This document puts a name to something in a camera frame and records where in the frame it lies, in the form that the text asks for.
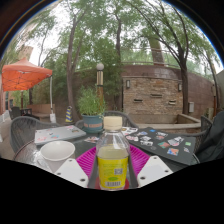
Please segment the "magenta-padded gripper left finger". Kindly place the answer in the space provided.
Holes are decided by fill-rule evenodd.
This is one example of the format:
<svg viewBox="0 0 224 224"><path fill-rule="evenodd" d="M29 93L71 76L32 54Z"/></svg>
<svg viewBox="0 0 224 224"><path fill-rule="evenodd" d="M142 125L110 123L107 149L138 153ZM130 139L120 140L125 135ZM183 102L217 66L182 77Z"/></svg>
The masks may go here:
<svg viewBox="0 0 224 224"><path fill-rule="evenodd" d="M80 155L77 159L67 159L55 174L78 186L86 188L93 172L96 148L93 147Z"/></svg>

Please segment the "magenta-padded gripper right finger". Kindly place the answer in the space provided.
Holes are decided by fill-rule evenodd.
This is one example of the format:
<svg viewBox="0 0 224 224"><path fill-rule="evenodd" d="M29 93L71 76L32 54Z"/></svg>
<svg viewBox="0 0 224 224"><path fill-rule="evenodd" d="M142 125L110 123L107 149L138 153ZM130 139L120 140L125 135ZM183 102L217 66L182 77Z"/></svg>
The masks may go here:
<svg viewBox="0 0 224 224"><path fill-rule="evenodd" d="M135 146L130 146L130 159L138 187L146 186L173 173L158 156L149 156Z"/></svg>

